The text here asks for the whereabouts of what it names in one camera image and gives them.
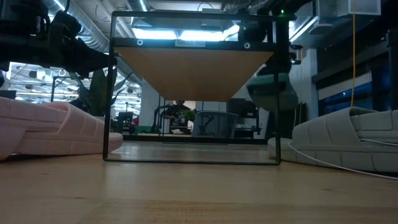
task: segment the label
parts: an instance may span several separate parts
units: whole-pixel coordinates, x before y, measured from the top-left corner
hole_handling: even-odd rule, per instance
[[[206,41],[202,40],[175,40],[176,47],[206,47]]]

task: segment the wooden table surface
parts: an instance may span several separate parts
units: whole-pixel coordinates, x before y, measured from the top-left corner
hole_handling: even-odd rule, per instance
[[[0,223],[398,223],[398,182],[279,167],[103,162],[101,155],[0,163]]]

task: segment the yellow cable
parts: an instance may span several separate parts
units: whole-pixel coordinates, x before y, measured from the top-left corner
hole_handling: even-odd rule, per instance
[[[356,11],[356,0],[353,0],[353,89],[351,92],[351,107],[354,106],[354,89],[355,89],[355,75],[356,75],[356,26],[355,26],[355,11]]]
[[[300,59],[301,59],[301,63],[303,63],[303,49],[301,49],[301,51],[300,51]],[[302,86],[302,77],[303,77],[303,69],[302,69],[303,67],[302,67],[302,65],[300,65],[300,113],[299,113],[299,116],[298,116],[298,124],[301,124],[301,110],[302,110],[302,105],[303,105],[303,102],[302,102],[302,88],[303,88],[303,86]]]

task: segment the person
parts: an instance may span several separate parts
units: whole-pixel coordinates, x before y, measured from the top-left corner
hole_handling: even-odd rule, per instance
[[[167,109],[164,113],[164,118],[169,119],[171,123],[187,123],[183,121],[182,111],[190,110],[189,107],[184,105],[185,101],[177,100],[175,104]]]

